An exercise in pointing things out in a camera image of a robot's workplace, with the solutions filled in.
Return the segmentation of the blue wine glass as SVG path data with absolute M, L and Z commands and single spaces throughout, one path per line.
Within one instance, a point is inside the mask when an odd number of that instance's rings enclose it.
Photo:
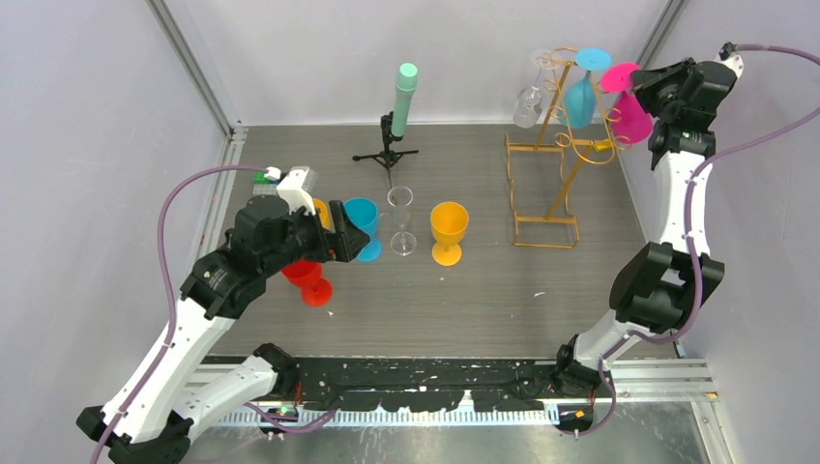
M 377 205 L 368 198 L 355 197 L 346 200 L 343 206 L 353 224 L 369 236 L 369 243 L 360 252 L 358 259 L 366 263 L 376 260 L 382 251 L 381 243 L 376 237 L 379 219 Z

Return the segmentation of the magenta wine glass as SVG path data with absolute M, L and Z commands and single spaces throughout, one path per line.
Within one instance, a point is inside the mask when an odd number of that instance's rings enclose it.
M 631 90 L 631 74 L 639 70 L 634 63 L 622 63 L 608 69 L 600 78 L 603 92 L 618 94 L 607 118 L 615 140 L 622 146 L 645 140 L 654 128 L 652 116 L 641 107 Z

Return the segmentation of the clear wine glass front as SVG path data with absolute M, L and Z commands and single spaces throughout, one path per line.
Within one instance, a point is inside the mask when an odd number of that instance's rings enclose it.
M 412 216 L 413 191 L 404 186 L 391 188 L 387 194 L 389 212 L 396 232 L 391 238 L 391 248 L 399 256 L 408 256 L 417 247 L 416 236 L 408 230 Z

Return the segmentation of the clear wine glass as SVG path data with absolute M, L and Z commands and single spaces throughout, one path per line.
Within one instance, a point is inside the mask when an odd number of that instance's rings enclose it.
M 542 116 L 542 98 L 546 74 L 557 67 L 554 51 L 541 48 L 533 51 L 530 61 L 535 67 L 534 75 L 521 89 L 512 115 L 512 122 L 521 129 L 532 128 Z
M 396 232 L 391 238 L 391 248 L 399 256 L 408 256 L 417 247 L 416 236 L 408 230 L 412 216 L 413 191 L 404 186 L 391 188 L 387 194 L 389 212 Z

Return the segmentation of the red wine glass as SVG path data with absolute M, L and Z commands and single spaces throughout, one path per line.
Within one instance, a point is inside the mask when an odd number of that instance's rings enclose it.
M 319 307 L 333 296 L 333 287 L 323 277 L 320 263 L 300 259 L 283 268 L 281 273 L 300 290 L 305 305 Z

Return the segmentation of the cyan wine glass back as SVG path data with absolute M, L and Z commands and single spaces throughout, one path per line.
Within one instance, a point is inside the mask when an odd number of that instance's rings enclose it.
M 585 73 L 564 94 L 565 121 L 571 129 L 583 129 L 591 124 L 597 106 L 592 73 L 606 71 L 611 57 L 599 48 L 583 48 L 575 54 L 574 63 Z

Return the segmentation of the orange wine glass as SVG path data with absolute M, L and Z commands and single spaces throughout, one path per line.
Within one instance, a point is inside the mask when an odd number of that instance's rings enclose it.
M 469 225 L 467 209 L 457 202 L 445 201 L 431 210 L 429 219 L 434 239 L 431 250 L 434 261 L 445 267 L 457 264 L 462 256 L 460 242 Z
M 326 230 L 333 230 L 331 215 L 327 204 L 323 200 L 320 200 L 318 198 L 314 198 L 312 202 L 322 227 Z

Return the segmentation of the clear wine glass back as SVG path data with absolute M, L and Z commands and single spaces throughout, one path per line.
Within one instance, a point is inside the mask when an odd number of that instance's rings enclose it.
M 534 75 L 521 89 L 512 115 L 512 122 L 521 129 L 532 128 L 542 116 L 542 98 L 546 74 L 557 67 L 554 51 L 541 48 L 533 51 L 530 61 L 535 67 Z

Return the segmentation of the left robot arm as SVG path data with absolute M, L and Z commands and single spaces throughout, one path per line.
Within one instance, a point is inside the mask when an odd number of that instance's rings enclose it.
M 103 406 L 76 420 L 114 463 L 178 463 L 216 421 L 258 397 L 288 398 L 299 382 L 296 361 L 273 343 L 194 392 L 184 388 L 216 342 L 285 267 L 350 262 L 369 244 L 342 203 L 329 204 L 333 230 L 277 196 L 255 196 L 241 209 L 225 242 L 194 263 L 166 326 L 129 382 Z

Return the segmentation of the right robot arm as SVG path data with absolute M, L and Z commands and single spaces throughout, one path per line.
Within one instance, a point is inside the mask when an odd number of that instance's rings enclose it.
M 724 265 L 712 258 L 704 225 L 717 157 L 710 125 L 743 70 L 738 52 L 722 51 L 713 60 L 687 58 L 655 70 L 618 65 L 601 78 L 605 91 L 627 93 L 655 120 L 648 148 L 659 187 L 659 234 L 618 273 L 601 319 L 560 347 L 550 376 L 556 393 L 593 392 L 610 362 L 638 341 L 681 337 L 723 280 Z

